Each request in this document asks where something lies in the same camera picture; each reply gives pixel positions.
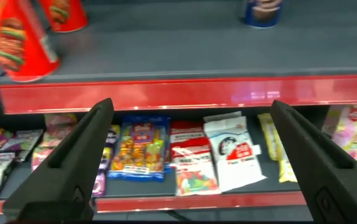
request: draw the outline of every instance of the red shelf edge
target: red shelf edge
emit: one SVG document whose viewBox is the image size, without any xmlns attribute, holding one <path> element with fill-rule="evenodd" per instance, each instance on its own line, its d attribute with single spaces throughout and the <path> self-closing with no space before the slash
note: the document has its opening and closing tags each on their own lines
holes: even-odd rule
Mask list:
<svg viewBox="0 0 357 224">
<path fill-rule="evenodd" d="M 98 213 L 306 205 L 301 191 L 187 197 L 98 198 Z"/>
<path fill-rule="evenodd" d="M 0 95 L 7 114 L 88 111 L 108 97 L 117 111 L 357 104 L 357 75 L 0 85 Z"/>
</svg>

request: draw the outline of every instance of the red label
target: red label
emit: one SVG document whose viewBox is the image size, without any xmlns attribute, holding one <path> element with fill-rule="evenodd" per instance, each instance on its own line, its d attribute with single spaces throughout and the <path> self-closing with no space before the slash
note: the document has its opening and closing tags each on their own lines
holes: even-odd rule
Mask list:
<svg viewBox="0 0 357 224">
<path fill-rule="evenodd" d="M 350 109 L 350 114 L 348 115 L 348 118 L 354 122 L 357 121 L 357 108 Z"/>
<path fill-rule="evenodd" d="M 55 32 L 72 32 L 88 24 L 81 0 L 40 0 Z"/>
<path fill-rule="evenodd" d="M 227 156 L 227 160 L 240 159 L 243 157 L 252 156 L 253 152 L 250 146 L 245 142 L 236 146 L 234 150 L 232 150 L 231 154 Z"/>
<path fill-rule="evenodd" d="M 0 0 L 0 64 L 17 82 L 39 79 L 59 66 L 29 0 Z"/>
<path fill-rule="evenodd" d="M 139 143 L 150 143 L 153 141 L 153 124 L 135 124 L 133 126 L 132 136 L 134 137 L 134 142 Z"/>
</svg>

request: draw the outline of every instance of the store shelf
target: store shelf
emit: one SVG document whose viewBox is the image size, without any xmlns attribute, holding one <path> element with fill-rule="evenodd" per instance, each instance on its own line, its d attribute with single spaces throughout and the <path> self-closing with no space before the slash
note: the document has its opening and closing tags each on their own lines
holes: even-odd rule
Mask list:
<svg viewBox="0 0 357 224">
<path fill-rule="evenodd" d="M 357 103 L 357 2 L 285 1 L 259 30 L 242 1 L 87 4 L 90 24 L 51 34 L 62 58 L 28 84 L 0 77 L 6 113 Z"/>
<path fill-rule="evenodd" d="M 320 128 L 325 119 L 327 106 L 297 107 L 306 118 Z M 172 119 L 200 120 L 205 115 L 221 114 L 237 111 L 231 109 L 205 110 L 161 110 L 132 111 L 130 114 L 164 114 Z M 296 183 L 278 182 L 278 164 L 271 161 L 257 114 L 265 113 L 268 108 L 243 108 L 242 114 L 247 116 L 247 126 L 254 144 L 259 144 L 262 154 L 258 156 L 263 175 L 267 179 L 231 190 L 222 195 L 174 197 L 176 184 L 174 172 L 166 173 L 164 182 L 130 182 L 126 180 L 107 179 L 105 196 L 95 200 L 98 213 L 118 213 L 166 209 L 201 209 L 201 208 L 249 208 L 276 207 L 286 205 L 305 205 L 305 201 Z M 127 112 L 117 112 L 113 122 L 119 124 L 121 117 Z M 0 117 L 0 126 L 10 130 L 37 129 L 44 127 L 44 118 L 40 114 L 5 115 Z M 31 160 L 15 167 L 7 182 L 0 191 L 0 214 L 3 200 L 30 175 Z"/>
</svg>

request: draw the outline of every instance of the white candy bag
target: white candy bag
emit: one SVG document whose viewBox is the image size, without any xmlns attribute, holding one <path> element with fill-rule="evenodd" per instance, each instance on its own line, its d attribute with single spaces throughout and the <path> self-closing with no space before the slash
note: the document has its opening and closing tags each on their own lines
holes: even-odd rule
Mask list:
<svg viewBox="0 0 357 224">
<path fill-rule="evenodd" d="M 260 146 L 253 145 L 246 117 L 205 123 L 204 132 L 212 145 L 221 192 L 266 178 L 257 159 L 257 155 L 261 154 Z"/>
</svg>

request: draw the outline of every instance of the gray shelf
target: gray shelf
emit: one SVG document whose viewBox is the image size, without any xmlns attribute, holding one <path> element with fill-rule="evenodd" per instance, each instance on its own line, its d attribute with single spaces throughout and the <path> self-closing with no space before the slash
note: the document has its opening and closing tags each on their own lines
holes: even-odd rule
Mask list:
<svg viewBox="0 0 357 224">
<path fill-rule="evenodd" d="M 285 0 L 266 30 L 240 0 L 86 2 L 89 26 L 51 34 L 62 65 L 38 83 L 357 74 L 357 1 Z"/>
</svg>

